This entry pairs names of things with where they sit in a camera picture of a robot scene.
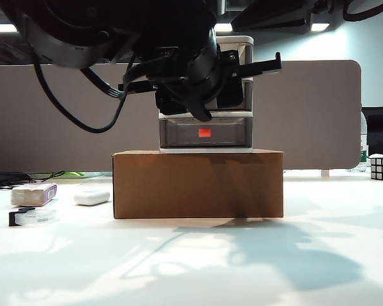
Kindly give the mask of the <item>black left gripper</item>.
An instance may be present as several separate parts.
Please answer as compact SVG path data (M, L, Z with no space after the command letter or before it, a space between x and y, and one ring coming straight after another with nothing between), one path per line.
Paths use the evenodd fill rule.
M280 53L259 62L252 56L252 37L209 31L199 45L157 48L128 69L118 87L127 94L153 91L164 115L190 113L207 122L211 112L247 110L243 82L282 68Z

